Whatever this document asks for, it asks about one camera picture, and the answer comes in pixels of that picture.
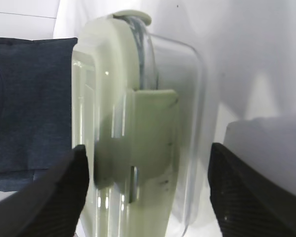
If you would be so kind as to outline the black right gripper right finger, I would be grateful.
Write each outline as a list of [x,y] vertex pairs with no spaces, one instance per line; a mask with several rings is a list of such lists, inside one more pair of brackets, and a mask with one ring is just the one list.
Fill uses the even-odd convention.
[[210,201],[224,237],[296,237],[296,196],[220,143],[211,146]]

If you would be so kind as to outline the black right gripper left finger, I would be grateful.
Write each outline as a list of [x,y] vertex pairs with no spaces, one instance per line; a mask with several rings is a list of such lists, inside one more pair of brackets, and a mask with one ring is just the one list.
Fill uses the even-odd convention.
[[42,177],[0,201],[0,237],[73,237],[89,185],[78,145]]

